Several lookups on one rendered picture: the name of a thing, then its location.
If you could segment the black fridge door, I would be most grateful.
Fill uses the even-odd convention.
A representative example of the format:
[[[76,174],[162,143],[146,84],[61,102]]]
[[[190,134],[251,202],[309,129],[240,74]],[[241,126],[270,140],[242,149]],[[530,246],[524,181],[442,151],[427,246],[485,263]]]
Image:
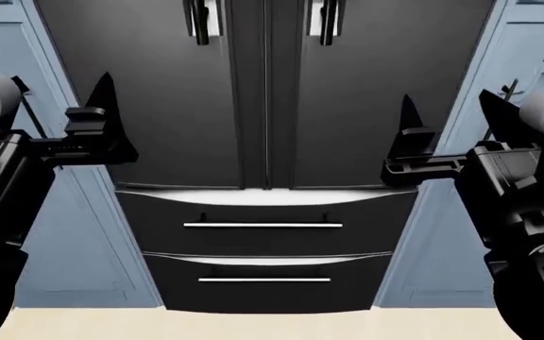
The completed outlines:
[[[346,0],[332,46],[308,0],[264,0],[273,188],[376,186],[404,95],[441,129],[497,0]]]
[[[78,100],[113,78],[139,153],[117,186],[264,186],[263,4],[222,0],[223,36],[198,46],[183,0],[35,0]]]

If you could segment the blue kitchen cabinet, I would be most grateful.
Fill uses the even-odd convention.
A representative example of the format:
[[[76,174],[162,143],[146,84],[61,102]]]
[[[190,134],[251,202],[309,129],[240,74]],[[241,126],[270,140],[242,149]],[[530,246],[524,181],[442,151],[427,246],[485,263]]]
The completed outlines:
[[[467,152],[487,123],[482,90],[514,85],[511,100],[544,93],[544,0],[497,0],[452,105],[435,152]],[[375,305],[382,308],[489,308],[491,279],[485,248],[451,180],[419,188]]]
[[[33,0],[0,0],[0,75],[18,76],[48,137],[77,98]],[[40,136],[25,107],[14,126]],[[62,167],[23,245],[18,308],[157,308],[162,303],[107,169]]]

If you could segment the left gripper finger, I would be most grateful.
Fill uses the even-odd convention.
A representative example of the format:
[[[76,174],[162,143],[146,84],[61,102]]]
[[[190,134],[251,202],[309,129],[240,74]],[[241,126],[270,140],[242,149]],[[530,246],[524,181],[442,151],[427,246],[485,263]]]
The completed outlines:
[[[68,123],[58,152],[59,165],[116,165],[138,160],[122,124],[110,73],[99,78],[84,107],[70,108],[65,115]]]

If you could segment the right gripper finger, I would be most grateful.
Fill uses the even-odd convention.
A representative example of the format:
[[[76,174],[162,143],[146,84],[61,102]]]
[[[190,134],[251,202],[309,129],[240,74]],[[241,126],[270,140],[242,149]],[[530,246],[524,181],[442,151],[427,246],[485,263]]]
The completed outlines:
[[[525,124],[519,117],[519,107],[503,98],[482,90],[479,101],[494,141],[479,141],[487,150],[541,149],[544,135]]]
[[[438,131],[427,127],[409,95],[402,98],[399,131],[388,152],[390,160],[432,155]]]

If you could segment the narrow black fridge drawer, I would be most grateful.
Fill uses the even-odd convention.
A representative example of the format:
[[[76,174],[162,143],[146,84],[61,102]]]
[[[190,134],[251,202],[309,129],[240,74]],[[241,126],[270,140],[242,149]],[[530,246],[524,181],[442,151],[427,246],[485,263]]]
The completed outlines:
[[[372,307],[391,252],[321,257],[144,253],[165,308],[207,314],[327,314]],[[316,267],[330,282],[199,282],[219,266]]]

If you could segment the wide black fridge drawer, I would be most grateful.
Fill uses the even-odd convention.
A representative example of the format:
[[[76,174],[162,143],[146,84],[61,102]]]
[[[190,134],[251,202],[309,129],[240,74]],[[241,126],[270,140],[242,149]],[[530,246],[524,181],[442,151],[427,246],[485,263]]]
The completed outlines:
[[[342,203],[238,206],[189,203],[137,192],[117,192],[141,249],[202,256],[298,257],[393,251],[416,192],[391,192]],[[181,223],[213,215],[288,214],[344,223],[341,229],[186,229]]]

